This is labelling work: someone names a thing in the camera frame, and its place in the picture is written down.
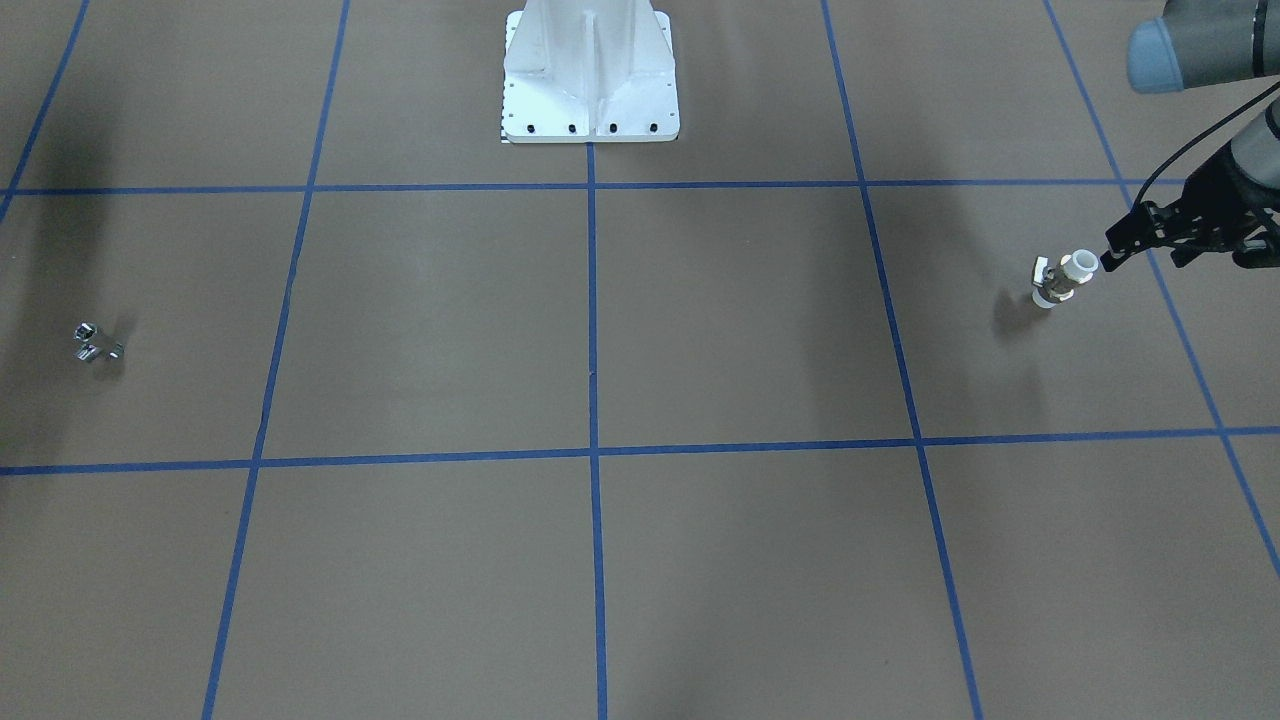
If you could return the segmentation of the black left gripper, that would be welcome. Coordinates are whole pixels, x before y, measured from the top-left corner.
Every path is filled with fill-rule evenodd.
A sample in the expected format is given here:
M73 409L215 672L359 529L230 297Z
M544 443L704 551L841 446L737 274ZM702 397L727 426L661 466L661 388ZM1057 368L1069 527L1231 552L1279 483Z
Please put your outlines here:
M1204 254L1228 252L1244 269L1279 266L1277 191L1254 181L1225 143L1185 182L1185 211L1176 204L1160 206L1139 202L1106 231L1108 250L1100 258L1106 272L1115 272L1143 252L1167 250L1175 268L1184 268Z

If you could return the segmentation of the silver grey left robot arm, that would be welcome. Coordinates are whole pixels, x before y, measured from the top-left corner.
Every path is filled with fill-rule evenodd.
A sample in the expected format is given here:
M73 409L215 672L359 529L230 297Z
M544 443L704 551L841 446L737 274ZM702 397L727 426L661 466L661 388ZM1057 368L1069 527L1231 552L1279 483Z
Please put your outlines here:
M1126 72L1138 94L1170 94L1279 70L1277 3L1167 1L1132 32ZM1139 192L1106 233L1100 259L1114 272L1129 258L1170 249L1183 268L1225 252L1244 269L1277 266L1279 119L1271 101L1185 179L1166 206Z

